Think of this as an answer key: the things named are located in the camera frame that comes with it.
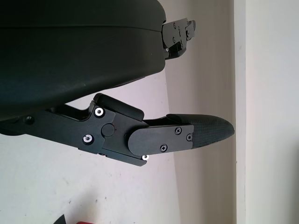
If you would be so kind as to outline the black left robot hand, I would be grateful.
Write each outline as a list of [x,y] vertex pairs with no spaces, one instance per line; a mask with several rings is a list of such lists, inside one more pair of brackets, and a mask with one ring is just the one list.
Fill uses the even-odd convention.
[[3,0],[0,132],[28,134],[143,166],[153,154],[232,136],[216,116],[142,110],[101,93],[161,72],[196,22],[167,22],[157,0]]

